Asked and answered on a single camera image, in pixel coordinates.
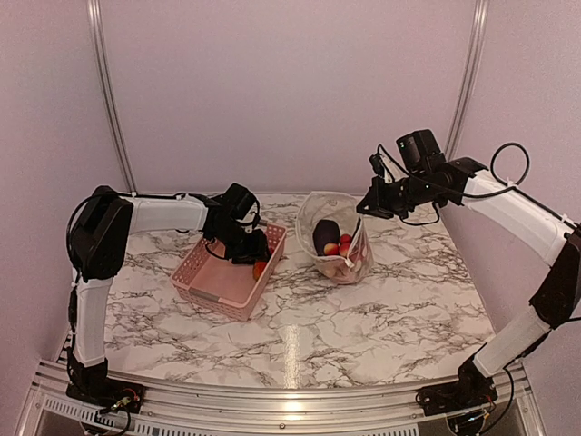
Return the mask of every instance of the pink plastic basket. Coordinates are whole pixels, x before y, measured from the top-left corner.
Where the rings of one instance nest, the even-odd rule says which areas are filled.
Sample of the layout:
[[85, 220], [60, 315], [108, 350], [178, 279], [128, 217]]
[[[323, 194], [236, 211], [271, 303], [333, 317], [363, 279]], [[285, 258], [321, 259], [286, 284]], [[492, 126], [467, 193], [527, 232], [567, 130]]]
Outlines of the pink plastic basket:
[[[252, 277], [252, 265], [234, 265], [210, 256], [205, 247], [208, 241], [201, 239], [173, 272], [172, 284], [188, 302], [247, 321], [284, 251], [284, 227], [268, 224], [265, 233], [272, 256], [258, 281]], [[211, 248], [224, 254], [219, 242]]]

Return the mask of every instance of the clear plastic bag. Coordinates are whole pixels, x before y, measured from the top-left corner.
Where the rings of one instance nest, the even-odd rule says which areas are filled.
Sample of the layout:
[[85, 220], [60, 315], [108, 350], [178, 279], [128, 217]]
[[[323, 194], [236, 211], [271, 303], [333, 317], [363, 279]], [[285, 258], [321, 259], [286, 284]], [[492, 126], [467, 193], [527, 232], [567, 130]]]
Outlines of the clear plastic bag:
[[[315, 262], [317, 269], [334, 283], [350, 284], [365, 277], [373, 265], [373, 254], [365, 233], [363, 216], [356, 211], [359, 201], [346, 193], [313, 192], [297, 213], [297, 241]], [[312, 234], [320, 220], [335, 221], [341, 234], [352, 236], [347, 257], [318, 256]]]

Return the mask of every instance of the wire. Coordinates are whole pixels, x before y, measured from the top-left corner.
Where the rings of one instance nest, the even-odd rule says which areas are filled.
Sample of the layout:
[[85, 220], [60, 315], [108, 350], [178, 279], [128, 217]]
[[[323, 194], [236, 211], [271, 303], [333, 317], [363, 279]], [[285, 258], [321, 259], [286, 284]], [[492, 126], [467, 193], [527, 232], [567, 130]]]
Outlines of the wire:
[[490, 403], [490, 410], [488, 411], [488, 414], [490, 414], [497, 409], [497, 404], [490, 398], [490, 395], [487, 395], [487, 400]]
[[[425, 180], [423, 180], [421, 177], [417, 177], [414, 174], [411, 174], [408, 172], [408, 170], [406, 170], [403, 166], [401, 166], [401, 164], [396, 161], [393, 156], [385, 149], [385, 147], [381, 144], [378, 145], [378, 148], [398, 167], [398, 169], [403, 172], [407, 177], [411, 177], [413, 179], [416, 180], [420, 180], [421, 182], [426, 182]], [[522, 147], [523, 153], [526, 154], [527, 156], [527, 162], [530, 162], [530, 158], [528, 158], [528, 152], [525, 150], [525, 147]], [[525, 173], [524, 173], [524, 177], [527, 176], [528, 173], [528, 166], [525, 169]], [[522, 181], [524, 180], [524, 178], [521, 176], [519, 179], [519, 182], [522, 183]], [[472, 198], [472, 199], [485, 199], [485, 198], [492, 198], [492, 197], [496, 197], [497, 195], [501, 195], [503, 193], [509, 193], [510, 191], [515, 191], [517, 189], [516, 185], [511, 185], [506, 189], [501, 189], [499, 191], [495, 191], [493, 193], [481, 193], [481, 194], [473, 194], [473, 193], [462, 193], [460, 191], [456, 191], [455, 189], [449, 189], [445, 186], [440, 186], [439, 184], [435, 184], [430, 182], [429, 183], [430, 186], [433, 186], [435, 188], [438, 188], [440, 191], [443, 191], [445, 193], [453, 193], [455, 195], [459, 195], [460, 197], [466, 197], [466, 198]]]
[[435, 223], [439, 223], [439, 210], [438, 207], [436, 207], [436, 203], [432, 203], [432, 207], [434, 208], [434, 212], [436, 213], [437, 218], [434, 221], [429, 221], [427, 223], [410, 223], [406, 220], [404, 220], [403, 218], [399, 217], [399, 220], [402, 221], [404, 224], [406, 225], [412, 225], [414, 227], [420, 227], [422, 225], [429, 225], [429, 224], [435, 224]]
[[84, 427], [84, 424], [82, 421], [79, 421], [79, 425], [81, 426], [81, 429], [83, 429], [83, 434], [87, 435], [87, 434], [91, 434], [89, 433], [89, 431]]
[[134, 391], [131, 388], [125, 388], [125, 389], [122, 390], [122, 392], [125, 392], [125, 391], [128, 391], [128, 392], [130, 392], [130, 393], [133, 394], [133, 401], [135, 401], [135, 402], [138, 402], [139, 401], [139, 395], [137, 395], [137, 392], [136, 391]]
[[[73, 346], [69, 347], [70, 353], [73, 353]], [[71, 360], [68, 358], [66, 359], [66, 374], [69, 376], [69, 381], [73, 384], [73, 386], [79, 390], [79, 392], [85, 393], [81, 386], [76, 384], [76, 380], [73, 377], [73, 367], [71, 366]]]
[[477, 420], [482, 420], [482, 425], [480, 425], [480, 429], [482, 430], [482, 428], [485, 426], [486, 421], [487, 421], [487, 416], [489, 416], [489, 412], [486, 409], [482, 409], [482, 412], [479, 415], [476, 416], [469, 416], [471, 413], [467, 413], [466, 415], [461, 415], [458, 417], [458, 419], [461, 418], [467, 418], [465, 421], [461, 421], [461, 422], [457, 422], [455, 424], [455, 426], [457, 428], [463, 428], [463, 427], [467, 427], [469, 425], [473, 425], [474, 421]]
[[[502, 180], [500, 177], [497, 176], [497, 173], [494, 169], [494, 163], [498, 157], [498, 155], [500, 154], [500, 152], [502, 152], [503, 150], [505, 150], [508, 147], [516, 147], [519, 150], [522, 150], [522, 152], [525, 154], [525, 159], [527, 160], [527, 166], [525, 168], [525, 172], [523, 173], [523, 175], [521, 176], [521, 178], [518, 180], [518, 182], [516, 182], [515, 184], [521, 184], [525, 178], [528, 175], [528, 170], [530, 168], [530, 158], [528, 156], [527, 150], [525, 149], [524, 146], [522, 146], [519, 143], [506, 143], [501, 145], [500, 147], [498, 147], [498, 149], [494, 152], [494, 154], [492, 155], [492, 160], [490, 161], [490, 173], [492, 174], [492, 176], [495, 178], [495, 180], [501, 184], [504, 184], [505, 186], [507, 186], [507, 183]], [[534, 203], [535, 205], [537, 205], [538, 207], [540, 207], [541, 209], [543, 209], [545, 212], [550, 213], [551, 215], [553, 215], [555, 218], [558, 218], [559, 220], [562, 220], [563, 223], [565, 223], [567, 226], [569, 226], [572, 229], [575, 229], [576, 226], [574, 223], [570, 223], [566, 220], [563, 220], [563, 217], [558, 214], [557, 212], [555, 212], [553, 209], [549, 208], [548, 206], [545, 206], [544, 204], [542, 204], [539, 200], [534, 199], [533, 197], [531, 197], [530, 195], [528, 195], [527, 193], [524, 193], [523, 191], [521, 191], [520, 189], [516, 188], [516, 191], [518, 193], [520, 193], [523, 197], [525, 197], [527, 200], [529, 200], [531, 203]]]
[[494, 154], [492, 154], [492, 159], [490, 159], [490, 173], [497, 180], [497, 182], [502, 183], [505, 186], [507, 185], [507, 183], [504, 180], [502, 180], [500, 177], [497, 176], [497, 172], [494, 170], [494, 164], [497, 161], [497, 158], [500, 155], [500, 153], [503, 150], [507, 149], [508, 147], [516, 147], [517, 149], [522, 151], [523, 154], [525, 155], [525, 159], [527, 161], [527, 164], [525, 166], [525, 171], [523, 172], [523, 175], [520, 176], [520, 179], [518, 179], [518, 182], [515, 183], [515, 184], [521, 184], [527, 178], [528, 170], [530, 170], [530, 156], [528, 155], [527, 149], [519, 143], [506, 143], [506, 144], [500, 145], [497, 148], [497, 150], [494, 152]]
[[125, 411], [125, 413], [127, 413], [127, 422], [125, 423], [125, 427], [123, 427], [123, 430], [117, 432], [117, 433], [105, 433], [104, 436], [123, 436], [126, 432], [129, 431], [129, 427], [131, 426], [131, 413], [129, 412], [129, 410], [125, 407], [122, 406], [120, 407], [120, 409], [123, 409]]
[[510, 373], [508, 368], [505, 367], [504, 370], [507, 373], [508, 378], [510, 379], [510, 398], [508, 399], [507, 407], [505, 407], [502, 413], [500, 413], [500, 416], [497, 418], [496, 421], [492, 422], [488, 427], [486, 427], [483, 431], [480, 432], [481, 435], [488, 433], [490, 430], [492, 430], [493, 427], [495, 427], [500, 422], [500, 420], [502, 420], [505, 417], [505, 415], [508, 413], [508, 410], [510, 409], [510, 406], [512, 405], [512, 401], [515, 398], [515, 380], [512, 378], [512, 374]]

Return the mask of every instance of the red fruit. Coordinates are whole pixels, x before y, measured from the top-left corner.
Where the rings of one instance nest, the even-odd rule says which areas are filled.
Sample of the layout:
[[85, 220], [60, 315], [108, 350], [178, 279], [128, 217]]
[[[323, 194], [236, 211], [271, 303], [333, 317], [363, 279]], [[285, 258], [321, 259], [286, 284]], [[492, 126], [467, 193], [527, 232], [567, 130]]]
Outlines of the red fruit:
[[266, 268], [266, 264], [267, 262], [265, 261], [256, 261], [254, 263], [254, 267], [252, 268], [252, 277], [254, 277], [254, 280], [261, 278], [262, 272], [264, 271], [264, 268]]
[[342, 234], [341, 237], [339, 238], [339, 244], [343, 245], [344, 243], [350, 243], [351, 240], [353, 238], [351, 238], [351, 235], [348, 233]]
[[323, 252], [326, 256], [336, 256], [339, 254], [339, 245], [337, 243], [328, 243], [323, 248]]
[[349, 252], [350, 247], [351, 243], [342, 243], [341, 247], [339, 247], [339, 256], [347, 257], [347, 253]]

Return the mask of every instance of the eggplant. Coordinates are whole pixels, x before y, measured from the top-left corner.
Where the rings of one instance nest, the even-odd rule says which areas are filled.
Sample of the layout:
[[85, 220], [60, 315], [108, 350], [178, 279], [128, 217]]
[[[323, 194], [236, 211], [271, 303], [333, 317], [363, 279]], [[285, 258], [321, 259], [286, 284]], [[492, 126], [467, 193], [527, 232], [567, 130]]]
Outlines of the eggplant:
[[312, 241], [315, 243], [315, 251], [318, 256], [325, 255], [325, 245], [339, 243], [341, 237], [339, 225], [332, 220], [320, 220], [312, 233]]

